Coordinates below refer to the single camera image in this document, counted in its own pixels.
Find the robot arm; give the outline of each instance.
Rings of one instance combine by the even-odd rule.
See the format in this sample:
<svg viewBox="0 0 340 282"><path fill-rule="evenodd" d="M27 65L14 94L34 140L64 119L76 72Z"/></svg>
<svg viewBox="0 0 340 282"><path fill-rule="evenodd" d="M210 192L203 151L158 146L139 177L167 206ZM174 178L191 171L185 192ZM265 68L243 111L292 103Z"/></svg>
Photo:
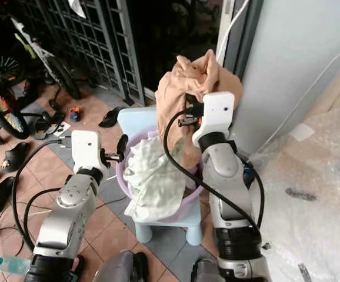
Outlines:
<svg viewBox="0 0 340 282"><path fill-rule="evenodd" d="M58 192L56 206L41 226L26 282L69 281L86 222L96 208L98 186L108 176L107 160L121 161L128 141L123 135L118 153L106 155L96 132L75 130L71 138L75 174Z"/></svg>
<svg viewBox="0 0 340 282"><path fill-rule="evenodd" d="M202 151L203 181L253 217L251 197L243 181L244 166L229 138L234 96L229 92L205 95L200 128L192 140ZM239 212L209 194L212 221L218 238L218 270L226 281L271 282L261 255L261 235Z"/></svg>

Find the white cloth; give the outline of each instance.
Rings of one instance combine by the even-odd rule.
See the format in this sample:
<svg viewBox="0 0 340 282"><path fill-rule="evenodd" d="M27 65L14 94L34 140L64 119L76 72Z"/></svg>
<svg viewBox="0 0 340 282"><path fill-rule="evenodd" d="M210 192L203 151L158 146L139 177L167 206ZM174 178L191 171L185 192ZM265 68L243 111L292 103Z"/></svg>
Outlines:
<svg viewBox="0 0 340 282"><path fill-rule="evenodd" d="M131 147L132 157L123 178L128 183L132 200L124 211L135 222L145 223L164 219L176 213L181 205L186 186L185 175L166 157L158 134ZM181 151L172 152L179 161Z"/></svg>

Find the metal gate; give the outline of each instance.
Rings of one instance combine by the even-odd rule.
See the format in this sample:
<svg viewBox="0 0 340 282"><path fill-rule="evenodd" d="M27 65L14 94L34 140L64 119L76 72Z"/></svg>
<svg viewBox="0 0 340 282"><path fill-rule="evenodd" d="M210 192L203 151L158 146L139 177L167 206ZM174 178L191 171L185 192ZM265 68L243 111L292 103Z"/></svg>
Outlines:
<svg viewBox="0 0 340 282"><path fill-rule="evenodd" d="M27 21L50 34L51 42L61 41L100 84L107 84L129 105L145 105L126 0L80 0L85 19L67 0L20 3Z"/></svg>

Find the white wall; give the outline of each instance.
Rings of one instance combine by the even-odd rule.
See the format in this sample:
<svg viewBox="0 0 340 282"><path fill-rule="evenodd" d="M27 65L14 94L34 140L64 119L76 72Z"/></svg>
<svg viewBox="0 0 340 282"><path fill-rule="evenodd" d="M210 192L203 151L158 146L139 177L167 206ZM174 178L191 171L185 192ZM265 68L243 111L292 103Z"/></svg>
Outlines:
<svg viewBox="0 0 340 282"><path fill-rule="evenodd" d="M256 151L338 53L340 0L264 0L234 124L239 148ZM302 120L339 67L340 60L310 92L282 134Z"/></svg>

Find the tiled floor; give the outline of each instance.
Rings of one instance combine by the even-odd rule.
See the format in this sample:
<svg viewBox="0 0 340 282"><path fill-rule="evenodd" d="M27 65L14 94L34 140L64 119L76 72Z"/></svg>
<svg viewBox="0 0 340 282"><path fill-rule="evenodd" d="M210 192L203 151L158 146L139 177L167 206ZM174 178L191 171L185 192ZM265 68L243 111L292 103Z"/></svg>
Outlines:
<svg viewBox="0 0 340 282"><path fill-rule="evenodd" d="M41 97L26 109L27 112L41 112L43 109L49 113L54 111L48 106L48 99L53 95L56 87L44 88ZM97 88L83 90L81 100L73 100L65 93L59 96L58 102L62 111L67 113L66 121L69 121L69 110L72 107L79 107L82 111L82 120L78 123L70 123L70 130L89 129L97 130L101 134L102 146L107 152L114 152L116 144L122 134L118 125L111 129L98 127L106 112L116 106L126 106L121 99L108 90ZM1 135L7 139L7 144L0 146L0 164L4 151L13 148L18 142L10 137L4 130ZM31 150L42 143L30 136L27 142L31 143ZM38 191L54 187L61 187L70 173L72 157L70 149L61 149L58 145L50 145L42 149L27 165L22 172L18 187L18 210L19 214L24 213L25 203ZM115 174L115 166L110 171ZM14 173L0 174L0 181ZM123 196L116 179L101 183L99 188L99 203L109 202ZM34 201L34 205L49 207L54 204L56 192L42 195ZM138 243L135 237L134 223L130 217L123 214L129 200L125 199L98 209L89 219L80 253L86 258L86 269L81 281L92 281L97 269L105 260L118 254L121 250L143 251L149 259L150 282L188 282L191 275L192 265L200 257L213 258L217 250L212 235L212 222L209 213L208 194L203 192L201 196L202 229L204 238L202 245L190 246L185 240L185 230L174 227L153 228L153 239L146 245ZM8 209L1 218L3 222L0 227L13 226L14 220L12 209ZM32 207L31 212L43 212L44 209ZM46 213L29 218L29 230L33 239L38 236L39 228L46 217ZM21 245L19 234L12 229L0 232L0 255L15 254ZM29 258L30 251L24 247L19 256ZM0 273L1 281L23 281L17 275Z"/></svg>

